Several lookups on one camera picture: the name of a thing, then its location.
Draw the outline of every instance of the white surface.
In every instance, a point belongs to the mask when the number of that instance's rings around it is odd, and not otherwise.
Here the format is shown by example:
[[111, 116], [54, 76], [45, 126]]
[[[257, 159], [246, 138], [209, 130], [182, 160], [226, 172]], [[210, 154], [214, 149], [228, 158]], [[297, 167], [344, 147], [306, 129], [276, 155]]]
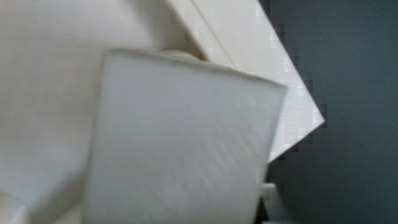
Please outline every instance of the white surface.
[[209, 61], [290, 87], [271, 161], [324, 122], [258, 0], [168, 0]]
[[22, 201], [6, 193], [0, 193], [0, 223], [29, 224], [29, 210]]
[[107, 54], [86, 224], [251, 224], [285, 91], [193, 59]]
[[67, 212], [54, 224], [83, 224], [83, 210], [84, 206], [79, 204]]
[[49, 224], [81, 200], [104, 50], [184, 49], [159, 0], [0, 0], [0, 191]]

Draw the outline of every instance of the white plastic card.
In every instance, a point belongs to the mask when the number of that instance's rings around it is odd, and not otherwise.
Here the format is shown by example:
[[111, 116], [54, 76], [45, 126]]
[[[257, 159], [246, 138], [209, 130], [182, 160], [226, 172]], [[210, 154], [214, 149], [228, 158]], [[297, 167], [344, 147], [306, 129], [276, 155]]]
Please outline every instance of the white plastic card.
[[285, 93], [210, 63], [107, 54], [84, 223], [253, 223]]

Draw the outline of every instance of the textured plastic surface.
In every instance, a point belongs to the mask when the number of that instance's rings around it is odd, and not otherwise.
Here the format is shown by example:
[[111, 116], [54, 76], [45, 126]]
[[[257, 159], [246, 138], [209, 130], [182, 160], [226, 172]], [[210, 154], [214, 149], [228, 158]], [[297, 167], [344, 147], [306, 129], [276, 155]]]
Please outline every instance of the textured plastic surface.
[[287, 88], [123, 51], [104, 75], [86, 223], [253, 223]]
[[205, 57], [289, 86], [271, 160], [324, 123], [258, 0], [168, 0]]
[[0, 223], [29, 224], [29, 209], [20, 200], [0, 193]]

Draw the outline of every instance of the dark gray background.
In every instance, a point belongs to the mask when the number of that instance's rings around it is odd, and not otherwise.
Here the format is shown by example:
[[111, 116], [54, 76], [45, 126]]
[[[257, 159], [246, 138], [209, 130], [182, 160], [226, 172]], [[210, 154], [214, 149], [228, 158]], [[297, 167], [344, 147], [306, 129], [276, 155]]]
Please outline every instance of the dark gray background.
[[262, 3], [328, 119], [269, 180], [299, 223], [398, 223], [398, 1]]

